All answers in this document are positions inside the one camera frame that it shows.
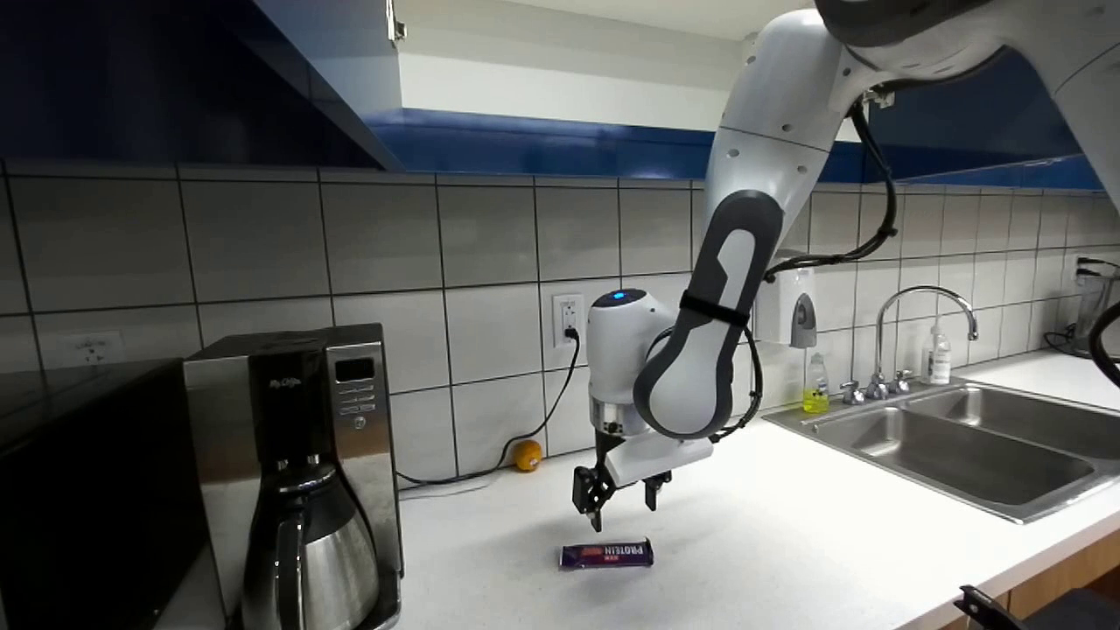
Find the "sink basin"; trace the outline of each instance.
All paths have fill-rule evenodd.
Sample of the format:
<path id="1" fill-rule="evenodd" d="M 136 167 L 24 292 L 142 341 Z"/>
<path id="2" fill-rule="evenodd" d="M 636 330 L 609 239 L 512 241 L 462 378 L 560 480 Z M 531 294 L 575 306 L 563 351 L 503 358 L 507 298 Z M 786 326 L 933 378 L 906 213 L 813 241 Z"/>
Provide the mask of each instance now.
<path id="1" fill-rule="evenodd" d="M 1042 517 L 1120 474 L 1117 416 L 994 390 L 925 390 L 778 425 L 1012 521 Z"/>
<path id="2" fill-rule="evenodd" d="M 933 412 L 1021 440 L 1050 445 L 1085 458 L 1120 463 L 1120 416 L 1030 400 L 998 390 L 962 390 L 909 404 L 917 412 Z"/>

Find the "electrical outlet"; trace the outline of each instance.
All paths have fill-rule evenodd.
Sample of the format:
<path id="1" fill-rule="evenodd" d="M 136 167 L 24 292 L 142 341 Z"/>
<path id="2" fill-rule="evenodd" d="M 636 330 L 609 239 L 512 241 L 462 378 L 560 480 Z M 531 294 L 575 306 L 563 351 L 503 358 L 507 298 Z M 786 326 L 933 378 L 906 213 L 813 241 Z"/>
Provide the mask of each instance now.
<path id="1" fill-rule="evenodd" d="M 570 341 L 563 330 L 575 330 L 589 341 L 589 298 L 584 294 L 554 294 L 554 346 L 563 351 Z"/>
<path id="2" fill-rule="evenodd" d="M 123 343 L 119 334 L 85 334 L 71 337 L 67 343 L 71 362 L 67 365 L 119 365 L 123 362 Z"/>

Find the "soap dispenser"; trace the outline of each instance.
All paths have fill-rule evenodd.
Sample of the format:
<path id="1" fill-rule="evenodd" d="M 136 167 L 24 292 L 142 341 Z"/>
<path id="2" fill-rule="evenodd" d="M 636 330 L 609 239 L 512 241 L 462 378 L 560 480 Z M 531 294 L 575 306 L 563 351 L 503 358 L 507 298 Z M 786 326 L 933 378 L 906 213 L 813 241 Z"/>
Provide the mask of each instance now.
<path id="1" fill-rule="evenodd" d="M 931 384 L 948 384 L 948 378 L 951 378 L 951 351 L 941 341 L 937 326 L 933 326 L 933 337 L 931 337 L 928 378 L 931 378 Z"/>
<path id="2" fill-rule="evenodd" d="M 828 412 L 828 407 L 834 407 L 828 370 L 826 370 L 826 358 L 814 351 L 800 378 L 798 409 L 809 420 L 809 416 Z"/>

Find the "black cable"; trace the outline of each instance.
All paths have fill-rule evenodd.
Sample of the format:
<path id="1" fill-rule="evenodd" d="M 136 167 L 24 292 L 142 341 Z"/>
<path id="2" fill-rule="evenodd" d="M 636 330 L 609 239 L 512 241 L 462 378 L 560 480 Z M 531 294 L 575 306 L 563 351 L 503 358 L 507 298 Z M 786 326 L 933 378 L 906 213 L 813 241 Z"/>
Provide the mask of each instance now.
<path id="1" fill-rule="evenodd" d="M 464 482 L 464 480 L 479 480 L 479 476 L 491 476 L 491 474 L 503 470 L 503 458 L 512 454 L 512 447 L 515 447 L 517 440 L 528 440 L 528 439 L 534 439 L 538 431 L 546 431 L 546 427 L 554 425 L 554 412 L 556 412 L 556 407 L 560 407 L 560 400 L 563 400 L 563 391 L 566 391 L 566 384 L 570 384 L 570 375 L 575 375 L 575 365 L 582 362 L 582 346 L 584 346 L 584 343 L 582 343 L 582 337 L 576 337 L 575 330 L 563 330 L 563 337 L 575 341 L 575 353 L 570 353 L 563 384 L 560 384 L 549 412 L 546 412 L 528 435 L 507 439 L 503 447 L 501 447 L 501 454 L 497 454 L 497 463 L 494 463 L 491 470 L 477 470 L 477 474 L 464 474 L 464 476 L 442 476 L 442 480 L 419 480 L 419 476 L 406 476 L 406 474 L 394 474 L 394 476 L 406 480 L 406 482 L 412 482 L 412 486 L 445 486 L 445 482 Z"/>
<path id="2" fill-rule="evenodd" d="M 1120 390 L 1120 369 L 1114 365 L 1106 343 L 1098 341 L 1120 318 L 1120 306 L 1101 312 L 1088 334 L 1088 358 L 1092 365 Z"/>
<path id="3" fill-rule="evenodd" d="M 763 407 L 763 362 L 760 362 L 760 343 L 748 330 L 742 330 L 746 337 L 746 346 L 748 346 L 748 362 L 752 362 L 752 370 L 755 370 L 755 391 L 748 391 L 748 409 L 736 420 L 736 425 L 723 425 L 710 435 L 710 445 L 721 445 L 727 435 L 742 431 Z"/>
<path id="4" fill-rule="evenodd" d="M 896 200 L 896 178 L 892 178 L 892 173 L 889 173 L 889 166 L 885 166 L 885 157 L 883 157 L 883 150 L 877 150 L 877 143 L 876 143 L 876 132 L 871 132 L 860 106 L 850 108 L 850 123 L 853 123 L 853 130 L 856 130 L 856 137 L 860 137 L 860 143 L 863 143 L 863 153 L 871 157 L 871 167 L 883 174 L 883 187 L 885 187 L 885 213 L 883 213 L 877 230 L 876 230 L 863 246 L 856 246 L 856 248 L 850 248 L 850 251 L 840 251 L 840 255 L 793 255 L 793 259 L 786 259 L 786 262 L 778 262 L 778 267 L 771 267 L 771 270 L 763 272 L 767 283 L 774 283 L 774 277 L 783 272 L 783 270 L 840 267 L 840 262 L 867 259 L 876 248 L 883 248 L 885 239 L 896 235 L 896 208 L 900 208 L 900 200 Z"/>

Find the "coffee maker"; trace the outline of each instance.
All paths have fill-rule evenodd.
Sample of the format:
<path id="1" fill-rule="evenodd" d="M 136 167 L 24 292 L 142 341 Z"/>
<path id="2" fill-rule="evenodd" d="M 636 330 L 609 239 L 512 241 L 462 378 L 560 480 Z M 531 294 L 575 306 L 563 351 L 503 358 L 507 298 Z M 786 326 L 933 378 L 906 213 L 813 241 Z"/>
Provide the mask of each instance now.
<path id="1" fill-rule="evenodd" d="M 401 543 L 382 326 L 228 337 L 182 375 L 228 624 L 391 626 Z"/>

